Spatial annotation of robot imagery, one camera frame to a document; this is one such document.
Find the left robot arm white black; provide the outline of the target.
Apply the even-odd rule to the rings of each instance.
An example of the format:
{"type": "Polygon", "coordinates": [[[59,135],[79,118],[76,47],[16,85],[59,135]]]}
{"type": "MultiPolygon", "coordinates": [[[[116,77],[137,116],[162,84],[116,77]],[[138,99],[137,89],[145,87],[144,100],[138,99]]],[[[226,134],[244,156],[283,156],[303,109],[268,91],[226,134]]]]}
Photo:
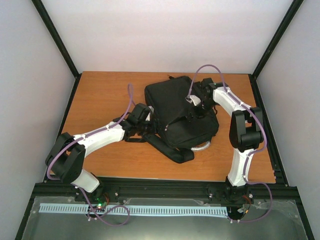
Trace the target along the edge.
{"type": "Polygon", "coordinates": [[[152,106],[138,103],[131,112],[98,129],[76,135],[61,134],[45,160],[47,178],[83,189],[92,201],[101,200],[104,188],[93,173],[84,169],[85,158],[113,143],[145,143],[145,135],[155,130],[153,113],[152,106]]]}

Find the black student backpack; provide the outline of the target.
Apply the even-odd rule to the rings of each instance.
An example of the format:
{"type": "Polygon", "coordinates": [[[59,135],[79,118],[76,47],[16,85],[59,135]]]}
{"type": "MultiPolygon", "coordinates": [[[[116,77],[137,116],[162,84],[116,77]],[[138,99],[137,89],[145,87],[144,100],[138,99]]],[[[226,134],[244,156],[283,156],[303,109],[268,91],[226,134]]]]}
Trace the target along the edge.
{"type": "Polygon", "coordinates": [[[191,119],[194,107],[186,101],[188,93],[200,97],[200,83],[183,75],[152,83],[144,88],[146,106],[152,106],[152,120],[159,120],[159,134],[147,134],[144,139],[160,153],[177,164],[195,158],[192,148],[211,143],[219,130],[219,122],[212,109],[202,119],[191,119]]]}

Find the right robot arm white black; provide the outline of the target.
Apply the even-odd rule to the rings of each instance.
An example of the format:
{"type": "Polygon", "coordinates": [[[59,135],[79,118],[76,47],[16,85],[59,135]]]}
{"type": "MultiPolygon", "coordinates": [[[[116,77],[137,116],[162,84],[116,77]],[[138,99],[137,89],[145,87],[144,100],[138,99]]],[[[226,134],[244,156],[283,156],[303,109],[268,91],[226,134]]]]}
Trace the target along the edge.
{"type": "Polygon", "coordinates": [[[199,96],[190,95],[195,116],[202,118],[216,105],[221,106],[231,117],[229,141],[233,147],[232,164],[226,177],[226,197],[246,191],[252,158],[261,143],[267,142],[263,128],[263,114],[258,107],[251,107],[238,98],[224,83],[215,83],[205,78],[199,83],[199,96]]]}

